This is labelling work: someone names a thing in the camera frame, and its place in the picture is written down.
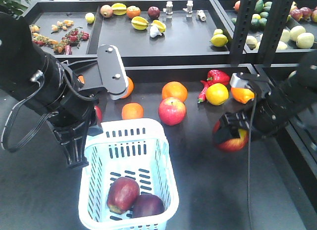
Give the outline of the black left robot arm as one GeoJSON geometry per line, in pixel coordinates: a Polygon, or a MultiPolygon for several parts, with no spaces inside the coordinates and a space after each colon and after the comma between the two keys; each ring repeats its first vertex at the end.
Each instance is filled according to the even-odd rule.
{"type": "Polygon", "coordinates": [[[68,167],[86,167],[86,138],[102,131],[94,109],[98,95],[79,93],[75,74],[32,41],[24,17],[2,12],[0,25],[0,88],[17,101],[2,130],[2,148],[11,153],[21,150],[47,122],[63,147],[68,167]],[[9,135],[22,106],[40,118],[25,137],[9,145],[9,135]]]}

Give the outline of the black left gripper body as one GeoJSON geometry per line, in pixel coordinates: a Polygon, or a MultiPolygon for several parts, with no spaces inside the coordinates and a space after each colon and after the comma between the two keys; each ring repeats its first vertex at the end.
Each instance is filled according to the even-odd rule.
{"type": "Polygon", "coordinates": [[[71,145],[74,141],[84,143],[87,136],[102,134],[101,120],[95,105],[98,96],[82,96],[68,91],[57,103],[58,114],[49,119],[53,133],[61,145],[71,145]]]}

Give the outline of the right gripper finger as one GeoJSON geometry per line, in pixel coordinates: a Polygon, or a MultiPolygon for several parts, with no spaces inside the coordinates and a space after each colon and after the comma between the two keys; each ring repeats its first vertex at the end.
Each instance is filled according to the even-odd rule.
{"type": "Polygon", "coordinates": [[[222,144],[230,139],[240,138],[238,130],[248,130],[245,112],[226,112],[219,119],[219,126],[213,134],[213,141],[222,144]]]}

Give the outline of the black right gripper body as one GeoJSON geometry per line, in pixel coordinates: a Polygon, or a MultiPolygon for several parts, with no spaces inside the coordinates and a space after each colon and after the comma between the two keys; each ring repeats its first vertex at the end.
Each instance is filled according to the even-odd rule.
{"type": "Polygon", "coordinates": [[[255,94],[251,105],[237,115],[238,128],[247,130],[251,140],[267,138],[277,133],[295,115],[295,100],[281,91],[267,93],[264,98],[255,94]]]}

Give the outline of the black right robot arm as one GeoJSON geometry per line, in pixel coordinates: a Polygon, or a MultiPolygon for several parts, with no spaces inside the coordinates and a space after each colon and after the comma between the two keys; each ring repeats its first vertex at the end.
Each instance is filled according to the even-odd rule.
{"type": "Polygon", "coordinates": [[[234,73],[233,88],[248,88],[255,97],[250,106],[237,112],[224,113],[215,125],[213,141],[223,144],[239,137],[239,129],[248,131],[255,139],[276,133],[300,111],[317,101],[317,52],[304,55],[296,73],[276,86],[262,75],[234,73]]]}

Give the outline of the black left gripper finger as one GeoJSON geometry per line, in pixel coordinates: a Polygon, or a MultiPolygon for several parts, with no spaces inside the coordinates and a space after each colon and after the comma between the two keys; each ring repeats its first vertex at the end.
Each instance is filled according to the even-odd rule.
{"type": "Polygon", "coordinates": [[[55,127],[53,134],[63,147],[68,168],[80,169],[88,166],[89,162],[84,154],[87,137],[85,126],[55,127]]]}

